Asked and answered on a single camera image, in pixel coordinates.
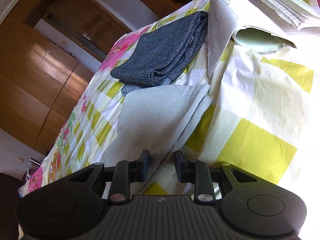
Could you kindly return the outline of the wooden wardrobe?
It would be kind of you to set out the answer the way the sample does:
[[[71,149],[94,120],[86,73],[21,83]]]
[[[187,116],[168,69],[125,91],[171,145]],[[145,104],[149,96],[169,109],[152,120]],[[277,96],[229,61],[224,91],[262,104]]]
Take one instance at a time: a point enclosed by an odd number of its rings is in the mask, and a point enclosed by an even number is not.
[[[1,129],[47,155],[92,76],[30,26],[1,25]]]

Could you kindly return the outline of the dark wooden headboard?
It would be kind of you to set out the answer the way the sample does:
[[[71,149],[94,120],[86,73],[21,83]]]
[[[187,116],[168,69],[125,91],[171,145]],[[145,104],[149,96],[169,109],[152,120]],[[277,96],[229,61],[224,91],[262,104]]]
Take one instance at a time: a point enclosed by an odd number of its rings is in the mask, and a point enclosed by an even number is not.
[[[23,181],[1,173],[0,178],[0,233],[1,239],[18,239],[16,207],[20,201],[18,189]]]

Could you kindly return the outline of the silver cup on nightstand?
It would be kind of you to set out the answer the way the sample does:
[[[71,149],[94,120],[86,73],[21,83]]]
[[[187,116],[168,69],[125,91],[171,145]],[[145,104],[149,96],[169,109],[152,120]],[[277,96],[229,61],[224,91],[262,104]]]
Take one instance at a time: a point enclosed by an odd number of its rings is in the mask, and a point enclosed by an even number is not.
[[[34,167],[40,167],[41,166],[41,162],[36,160],[35,158],[30,158],[30,164],[31,164],[31,166],[34,166]]]

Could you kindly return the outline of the brown wooden door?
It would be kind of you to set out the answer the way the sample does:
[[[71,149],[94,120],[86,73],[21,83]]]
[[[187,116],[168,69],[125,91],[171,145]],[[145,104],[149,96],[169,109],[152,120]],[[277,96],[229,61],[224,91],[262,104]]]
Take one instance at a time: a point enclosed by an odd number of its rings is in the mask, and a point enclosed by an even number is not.
[[[25,23],[34,27],[39,20],[47,22],[100,62],[118,38],[131,32],[95,0],[40,0]]]

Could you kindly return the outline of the folded dark grey jeans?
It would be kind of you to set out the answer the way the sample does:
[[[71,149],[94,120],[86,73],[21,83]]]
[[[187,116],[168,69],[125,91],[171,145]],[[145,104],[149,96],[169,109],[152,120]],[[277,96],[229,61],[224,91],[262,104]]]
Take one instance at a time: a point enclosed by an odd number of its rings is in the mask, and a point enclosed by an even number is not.
[[[199,52],[207,29],[208,13],[197,11],[143,34],[130,58],[111,71],[124,84],[121,93],[174,82]]]

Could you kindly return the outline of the light grey pants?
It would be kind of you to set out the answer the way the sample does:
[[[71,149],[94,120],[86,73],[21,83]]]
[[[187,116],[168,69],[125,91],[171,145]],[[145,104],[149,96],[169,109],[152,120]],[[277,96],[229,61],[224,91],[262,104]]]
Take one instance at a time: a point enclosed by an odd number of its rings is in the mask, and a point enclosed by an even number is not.
[[[111,71],[139,38],[197,11],[208,13],[207,35],[183,73],[124,96]],[[105,166],[147,149],[148,179],[165,184],[181,150],[277,184],[319,159],[319,14],[303,0],[194,0],[121,37],[99,73],[122,101],[101,155]]]

